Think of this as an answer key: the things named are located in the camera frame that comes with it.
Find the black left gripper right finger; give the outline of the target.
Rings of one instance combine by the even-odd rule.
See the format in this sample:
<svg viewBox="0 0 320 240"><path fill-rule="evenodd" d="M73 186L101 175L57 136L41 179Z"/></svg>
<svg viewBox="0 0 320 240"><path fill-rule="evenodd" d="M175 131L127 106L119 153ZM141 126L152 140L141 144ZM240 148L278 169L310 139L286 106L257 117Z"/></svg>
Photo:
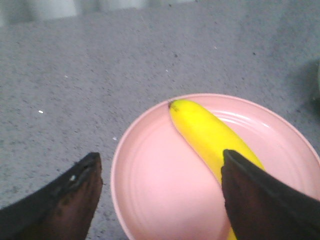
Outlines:
<svg viewBox="0 0 320 240"><path fill-rule="evenodd" d="M223 151L225 209L239 240L318 240L320 202L260 169L235 150Z"/></svg>

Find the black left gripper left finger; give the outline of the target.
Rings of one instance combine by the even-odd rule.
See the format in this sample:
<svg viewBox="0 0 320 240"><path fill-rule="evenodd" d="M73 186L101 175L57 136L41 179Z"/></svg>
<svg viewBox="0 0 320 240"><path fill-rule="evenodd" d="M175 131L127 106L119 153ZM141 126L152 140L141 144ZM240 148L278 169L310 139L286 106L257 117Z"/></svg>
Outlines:
<svg viewBox="0 0 320 240"><path fill-rule="evenodd" d="M90 152L65 173L0 210L2 240L84 240L103 187L102 162Z"/></svg>

